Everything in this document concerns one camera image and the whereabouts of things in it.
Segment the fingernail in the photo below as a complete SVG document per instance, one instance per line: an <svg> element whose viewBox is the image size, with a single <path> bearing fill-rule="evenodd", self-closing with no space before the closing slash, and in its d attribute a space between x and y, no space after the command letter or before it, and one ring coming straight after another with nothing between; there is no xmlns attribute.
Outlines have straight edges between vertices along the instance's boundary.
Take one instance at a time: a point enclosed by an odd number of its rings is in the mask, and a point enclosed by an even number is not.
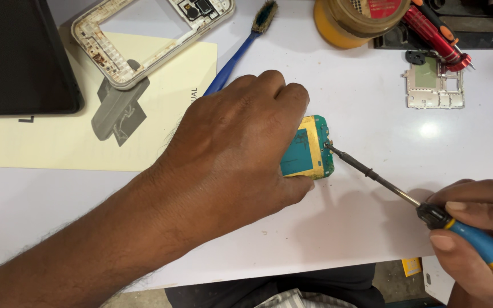
<svg viewBox="0 0 493 308"><path fill-rule="evenodd" d="M463 202L447 202L446 208L451 209L451 210L466 210L467 204L465 204Z"/></svg>
<svg viewBox="0 0 493 308"><path fill-rule="evenodd" d="M451 237L432 235L431 237L429 237L429 239L431 240L431 243L433 243L433 246L435 246L435 248L444 252L450 252L454 250L454 248L456 248L456 243L454 243L454 240L452 240Z"/></svg>

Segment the white table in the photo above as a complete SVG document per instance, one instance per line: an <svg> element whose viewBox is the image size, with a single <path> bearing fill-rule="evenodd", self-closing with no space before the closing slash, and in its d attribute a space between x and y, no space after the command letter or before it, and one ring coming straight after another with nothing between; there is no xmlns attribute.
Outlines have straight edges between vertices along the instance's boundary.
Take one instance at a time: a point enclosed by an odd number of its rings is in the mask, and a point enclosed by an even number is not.
<svg viewBox="0 0 493 308"><path fill-rule="evenodd" d="M157 6L138 1L103 29L161 36L161 23L153 19ZM49 3L62 24L92 1ZM239 0L235 15L203 38L219 44L219 67L249 35L262 3ZM253 44L235 76L275 69L287 82L302 83L311 95L307 114L325 116L335 146L417 198L460 178L493 178L493 51L469 52L477 70L464 74L465 109L409 109L402 51L335 49L314 26L312 1L279 4L269 32ZM129 290L433 254L412 206L337 158L335 167L301 203L194 249ZM0 263L134 175L0 168Z"/></svg>

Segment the brush bristles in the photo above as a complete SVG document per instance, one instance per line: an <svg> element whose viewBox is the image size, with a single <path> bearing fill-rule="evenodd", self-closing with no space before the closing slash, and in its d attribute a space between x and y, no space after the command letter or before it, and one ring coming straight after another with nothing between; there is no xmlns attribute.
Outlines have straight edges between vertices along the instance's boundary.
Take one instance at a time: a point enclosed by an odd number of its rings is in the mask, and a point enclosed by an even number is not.
<svg viewBox="0 0 493 308"><path fill-rule="evenodd" d="M269 28L275 13L279 6L274 0L268 0L264 3L264 6L258 11L254 21L252 22L252 31L258 33L265 33Z"/></svg>

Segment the forearm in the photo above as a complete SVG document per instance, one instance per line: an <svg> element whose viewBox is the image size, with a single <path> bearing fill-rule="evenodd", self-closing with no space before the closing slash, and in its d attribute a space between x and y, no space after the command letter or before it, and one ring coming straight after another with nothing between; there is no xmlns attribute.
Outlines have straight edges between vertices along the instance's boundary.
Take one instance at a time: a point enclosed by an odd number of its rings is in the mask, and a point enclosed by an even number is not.
<svg viewBox="0 0 493 308"><path fill-rule="evenodd" d="M188 251L161 232L137 177L85 216L0 266L0 307L99 307Z"/></svg>

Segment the black tablet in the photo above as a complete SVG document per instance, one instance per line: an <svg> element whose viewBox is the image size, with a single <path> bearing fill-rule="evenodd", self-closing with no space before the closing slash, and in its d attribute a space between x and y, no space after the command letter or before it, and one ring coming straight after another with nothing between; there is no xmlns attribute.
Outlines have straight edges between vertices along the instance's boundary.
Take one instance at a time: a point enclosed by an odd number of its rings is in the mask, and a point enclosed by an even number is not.
<svg viewBox="0 0 493 308"><path fill-rule="evenodd" d="M0 0L0 115L72 114L84 105L45 0Z"/></svg>

